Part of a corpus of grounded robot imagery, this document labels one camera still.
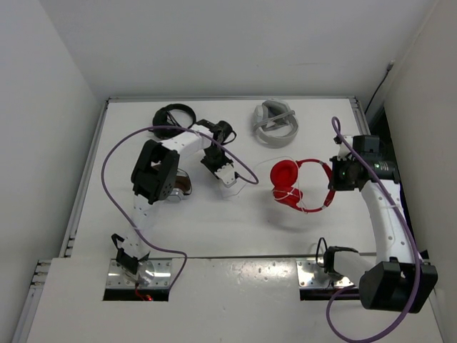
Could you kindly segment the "red headphones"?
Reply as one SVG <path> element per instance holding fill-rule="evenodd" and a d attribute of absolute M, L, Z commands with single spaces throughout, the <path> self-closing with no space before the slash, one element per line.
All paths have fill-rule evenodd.
<path fill-rule="evenodd" d="M 277 162 L 270 171 L 270 181 L 273 185 L 273 199 L 279 204 L 284 204 L 296 211 L 305 214 L 321 212 L 330 207 L 336 192 L 329 190 L 323 204 L 317 208 L 307 208 L 303 202 L 303 192 L 298 186 L 300 168 L 303 164 L 319 164 L 328 180 L 333 176 L 330 166 L 319 159 L 282 160 Z"/>

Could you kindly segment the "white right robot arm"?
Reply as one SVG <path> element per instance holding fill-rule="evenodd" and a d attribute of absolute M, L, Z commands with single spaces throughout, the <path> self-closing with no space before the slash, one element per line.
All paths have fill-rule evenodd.
<path fill-rule="evenodd" d="M 413 250 L 401 204 L 396 163 L 384 158 L 377 136 L 336 136 L 339 152 L 330 160 L 329 189 L 358 190 L 368 209 L 376 261 L 367 262 L 350 247 L 327 247 L 323 270 L 356 285 L 365 309 L 420 312 L 438 281 L 436 268 Z"/>

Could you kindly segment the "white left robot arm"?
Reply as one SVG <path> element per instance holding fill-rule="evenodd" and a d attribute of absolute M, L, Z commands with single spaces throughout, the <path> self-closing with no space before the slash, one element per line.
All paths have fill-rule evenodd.
<path fill-rule="evenodd" d="M 128 214 L 115 201 L 108 198 L 124 216 L 140 244 L 135 245 L 126 237 L 112 235 L 116 246 L 116 261 L 128 272 L 138 274 L 140 264 L 156 250 L 186 257 L 183 251 L 158 247 L 146 237 L 147 221 L 156 203 L 172 197 L 184 198 L 193 191 L 189 175 L 179 164 L 186 157 L 203 152 L 201 163 L 226 187 L 232 187 L 238 179 L 234 168 L 234 155 L 226 148 L 227 139 L 234 133 L 225 121 L 216 124 L 202 119 L 189 128 L 171 125 L 150 126 L 149 131 L 159 137 L 147 140 L 131 173 L 134 193 L 134 210 Z"/>

